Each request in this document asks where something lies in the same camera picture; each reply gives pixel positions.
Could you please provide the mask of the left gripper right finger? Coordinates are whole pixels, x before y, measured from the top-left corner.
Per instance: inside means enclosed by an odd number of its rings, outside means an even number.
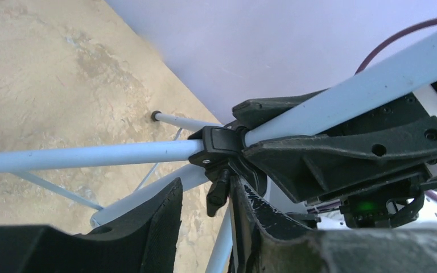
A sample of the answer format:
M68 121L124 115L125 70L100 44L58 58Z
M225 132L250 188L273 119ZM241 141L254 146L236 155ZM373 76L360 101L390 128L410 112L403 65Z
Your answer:
M437 272L437 227L314 230L230 182L230 272Z

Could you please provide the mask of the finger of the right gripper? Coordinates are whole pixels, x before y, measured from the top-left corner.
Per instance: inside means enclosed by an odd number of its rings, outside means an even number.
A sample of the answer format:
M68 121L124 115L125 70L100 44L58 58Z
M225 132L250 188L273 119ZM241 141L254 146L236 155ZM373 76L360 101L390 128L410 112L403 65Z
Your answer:
M291 97L249 99L232 108L232 114L241 123L265 123L325 91Z

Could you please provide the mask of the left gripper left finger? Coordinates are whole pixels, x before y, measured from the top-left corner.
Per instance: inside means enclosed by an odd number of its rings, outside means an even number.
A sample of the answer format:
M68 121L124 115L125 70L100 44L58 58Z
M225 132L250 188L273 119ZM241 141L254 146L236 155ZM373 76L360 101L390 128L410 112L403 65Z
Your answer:
M0 226L0 272L173 272L183 187L154 197L88 234L46 225Z

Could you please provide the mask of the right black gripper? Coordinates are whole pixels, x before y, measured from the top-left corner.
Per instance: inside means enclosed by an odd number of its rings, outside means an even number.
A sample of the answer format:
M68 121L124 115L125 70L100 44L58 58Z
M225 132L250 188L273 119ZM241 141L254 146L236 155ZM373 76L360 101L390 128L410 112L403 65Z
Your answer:
M417 211L437 163L437 118L409 94L325 135L265 140L243 155L294 203L341 199L344 211Z

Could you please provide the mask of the light blue music stand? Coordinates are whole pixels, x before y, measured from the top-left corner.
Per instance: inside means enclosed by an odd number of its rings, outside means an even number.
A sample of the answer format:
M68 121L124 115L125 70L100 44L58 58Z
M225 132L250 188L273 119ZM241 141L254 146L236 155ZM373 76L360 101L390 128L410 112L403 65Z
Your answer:
M11 173L75 202L95 209L93 229L107 224L142 205L174 179L183 193L207 181L210 217L223 206L226 214L207 265L207 272L229 271L233 251L230 182L244 179L271 206L314 230L437 228L437 193L427 191L416 220L399 227L346 225L339 209L341 201L292 202L258 167L244 158L243 151L258 142L295 136L315 136L368 113L400 97L437 82L437 18L408 27L377 46L358 67L355 75L265 123L235 120L217 125L193 119L152 113L155 122L192 131L187 140L0 152L0 173ZM437 113L437 105L426 109ZM188 164L155 183L105 208L33 174L34 170L118 166L141 163L188 161Z

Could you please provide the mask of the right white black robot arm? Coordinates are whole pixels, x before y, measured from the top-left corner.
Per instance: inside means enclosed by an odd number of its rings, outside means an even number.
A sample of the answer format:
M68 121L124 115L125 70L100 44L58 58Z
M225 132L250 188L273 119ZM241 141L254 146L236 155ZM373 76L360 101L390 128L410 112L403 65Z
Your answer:
M294 202L340 200L350 228L416 220L437 188L437 82L315 136L258 142L244 157Z

